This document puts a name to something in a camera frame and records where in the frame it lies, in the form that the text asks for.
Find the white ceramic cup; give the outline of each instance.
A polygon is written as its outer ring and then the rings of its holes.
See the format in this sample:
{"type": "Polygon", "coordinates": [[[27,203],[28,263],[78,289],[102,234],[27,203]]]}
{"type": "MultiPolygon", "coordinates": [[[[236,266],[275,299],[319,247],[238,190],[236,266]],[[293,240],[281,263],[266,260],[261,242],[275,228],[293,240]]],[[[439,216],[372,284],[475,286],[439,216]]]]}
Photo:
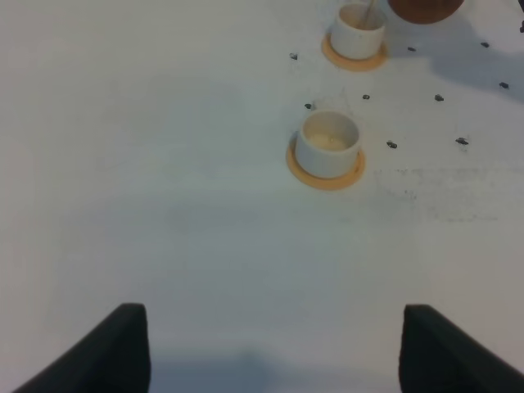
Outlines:
{"type": "Polygon", "coordinates": [[[303,170],[317,178],[337,178],[353,168],[360,149],[357,124],[340,111],[309,114],[297,137],[295,157],[303,170]]]}
{"type": "Polygon", "coordinates": [[[337,14],[331,31],[331,45],[335,52],[352,60],[364,60],[380,50],[386,31],[386,15],[377,7],[369,12],[363,26],[367,4],[348,4],[337,14]]]}

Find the black dot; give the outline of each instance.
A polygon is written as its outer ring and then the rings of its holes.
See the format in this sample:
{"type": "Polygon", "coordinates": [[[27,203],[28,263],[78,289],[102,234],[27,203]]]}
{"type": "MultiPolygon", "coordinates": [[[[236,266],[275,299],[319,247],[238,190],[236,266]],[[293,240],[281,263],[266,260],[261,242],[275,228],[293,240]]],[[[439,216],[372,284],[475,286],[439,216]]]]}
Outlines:
{"type": "Polygon", "coordinates": [[[455,139],[455,141],[456,141],[456,143],[460,143],[461,145],[464,145],[464,146],[469,145],[469,142],[466,139],[462,138],[462,137],[455,139]]]}

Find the orange coaster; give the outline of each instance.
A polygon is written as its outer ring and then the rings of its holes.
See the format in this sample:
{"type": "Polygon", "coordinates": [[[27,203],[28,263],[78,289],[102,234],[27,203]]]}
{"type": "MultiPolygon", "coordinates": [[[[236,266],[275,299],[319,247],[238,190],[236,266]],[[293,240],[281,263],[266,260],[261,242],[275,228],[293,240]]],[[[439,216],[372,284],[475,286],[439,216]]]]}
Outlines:
{"type": "Polygon", "coordinates": [[[384,43],[380,46],[378,53],[366,60],[351,60],[335,52],[331,46],[331,35],[326,34],[322,40],[322,52],[327,59],[335,66],[349,71],[370,71],[380,67],[387,60],[387,48],[384,43]]]}
{"type": "Polygon", "coordinates": [[[360,150],[357,155],[355,166],[347,174],[343,174],[338,178],[317,178],[303,170],[296,161],[295,144],[296,140],[293,139],[287,147],[287,166],[296,178],[310,187],[326,191],[341,190],[342,188],[349,187],[351,184],[358,182],[366,169],[366,156],[364,155],[364,152],[360,150]]]}

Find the brown bowl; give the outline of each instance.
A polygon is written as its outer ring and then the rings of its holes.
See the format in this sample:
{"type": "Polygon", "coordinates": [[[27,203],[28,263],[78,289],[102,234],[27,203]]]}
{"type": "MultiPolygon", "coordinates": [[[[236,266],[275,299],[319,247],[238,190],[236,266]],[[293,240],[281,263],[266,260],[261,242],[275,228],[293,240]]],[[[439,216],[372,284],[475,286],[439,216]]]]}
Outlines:
{"type": "Polygon", "coordinates": [[[464,0],[388,0],[402,19],[418,25],[436,23],[457,11],[464,0]]]}

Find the small white cup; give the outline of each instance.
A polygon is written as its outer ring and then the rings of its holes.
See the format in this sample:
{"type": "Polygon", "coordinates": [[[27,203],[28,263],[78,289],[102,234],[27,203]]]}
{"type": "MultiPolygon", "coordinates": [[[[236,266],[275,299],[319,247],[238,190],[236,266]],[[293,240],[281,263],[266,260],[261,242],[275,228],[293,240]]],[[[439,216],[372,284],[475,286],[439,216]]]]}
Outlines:
{"type": "Polygon", "coordinates": [[[348,4],[338,12],[331,31],[331,45],[339,55],[364,60],[380,50],[386,31],[386,15],[374,7],[363,29],[361,24],[368,8],[366,4],[348,4]]]}
{"type": "Polygon", "coordinates": [[[339,111],[313,111],[296,137],[295,157],[317,178],[337,178],[353,168],[360,149],[357,124],[339,111]]]}

